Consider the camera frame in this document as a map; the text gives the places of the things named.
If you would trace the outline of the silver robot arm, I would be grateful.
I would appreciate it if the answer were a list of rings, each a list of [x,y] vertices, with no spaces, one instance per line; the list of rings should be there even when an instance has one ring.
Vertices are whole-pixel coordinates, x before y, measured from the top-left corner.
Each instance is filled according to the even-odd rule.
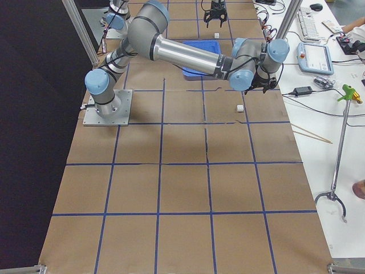
[[[257,42],[237,38],[231,56],[226,56],[166,39],[163,32],[169,23],[169,13],[159,1],[146,2],[134,18],[131,18],[127,1],[111,1],[106,23],[122,33],[122,40],[118,48],[108,53],[104,62],[88,72],[84,79],[94,100],[94,111],[100,118],[111,118],[122,112],[124,101],[114,86],[136,55],[228,80],[236,91],[259,87],[267,91],[277,85],[274,73],[290,50],[283,39]]]
[[[129,1],[110,1],[109,9],[103,18],[104,31],[102,40],[106,39],[110,29],[115,29],[121,38],[123,28],[128,27],[131,21],[131,14],[128,8]],[[204,9],[201,1],[201,8],[204,11],[203,21],[209,27],[211,20],[220,20],[220,27],[227,21],[227,10],[225,1],[211,1],[210,8]]]

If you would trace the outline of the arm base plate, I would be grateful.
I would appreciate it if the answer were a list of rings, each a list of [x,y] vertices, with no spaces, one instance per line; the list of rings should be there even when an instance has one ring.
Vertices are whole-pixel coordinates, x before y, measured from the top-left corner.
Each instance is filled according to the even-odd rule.
[[[83,125],[84,126],[128,126],[133,90],[114,89],[113,101],[106,105],[96,104],[90,95]]]
[[[106,39],[109,40],[122,40],[124,37],[127,36],[127,30],[125,29],[109,29],[106,35]]]

